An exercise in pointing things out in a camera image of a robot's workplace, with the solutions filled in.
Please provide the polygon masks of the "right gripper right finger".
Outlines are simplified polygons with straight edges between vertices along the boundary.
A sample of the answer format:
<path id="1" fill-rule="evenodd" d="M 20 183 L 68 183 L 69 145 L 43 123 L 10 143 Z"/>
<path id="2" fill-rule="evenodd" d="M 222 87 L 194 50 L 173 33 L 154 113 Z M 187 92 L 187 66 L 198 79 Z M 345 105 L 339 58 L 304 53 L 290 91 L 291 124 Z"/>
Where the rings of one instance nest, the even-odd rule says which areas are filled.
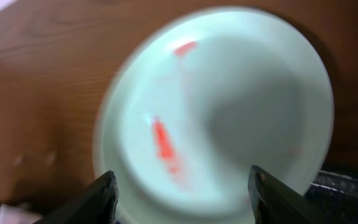
<path id="1" fill-rule="evenodd" d="M 249 198 L 256 224 L 324 224 L 324 213 L 259 166 L 252 165 Z"/>

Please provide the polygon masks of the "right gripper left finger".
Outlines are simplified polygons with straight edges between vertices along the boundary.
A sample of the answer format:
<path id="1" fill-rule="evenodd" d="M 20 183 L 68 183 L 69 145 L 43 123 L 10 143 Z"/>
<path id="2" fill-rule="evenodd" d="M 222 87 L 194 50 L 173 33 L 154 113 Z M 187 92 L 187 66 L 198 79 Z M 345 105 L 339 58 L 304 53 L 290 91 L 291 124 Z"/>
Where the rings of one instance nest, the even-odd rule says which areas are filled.
<path id="1" fill-rule="evenodd" d="M 34 224 L 113 224 L 118 196 L 116 176 L 109 170 L 91 183 L 82 195 Z"/>

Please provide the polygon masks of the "mint plate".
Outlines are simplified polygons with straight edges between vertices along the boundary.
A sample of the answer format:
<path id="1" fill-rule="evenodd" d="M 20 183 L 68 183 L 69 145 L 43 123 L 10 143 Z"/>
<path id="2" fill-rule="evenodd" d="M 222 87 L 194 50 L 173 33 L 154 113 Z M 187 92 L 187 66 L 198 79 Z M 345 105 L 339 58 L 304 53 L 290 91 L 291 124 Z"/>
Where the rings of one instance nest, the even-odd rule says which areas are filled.
<path id="1" fill-rule="evenodd" d="M 304 194 L 333 121 L 328 72 L 304 35 L 262 10 L 211 7 L 155 32 L 118 70 L 94 171 L 115 173 L 121 223 L 253 223 L 251 167 Z"/>

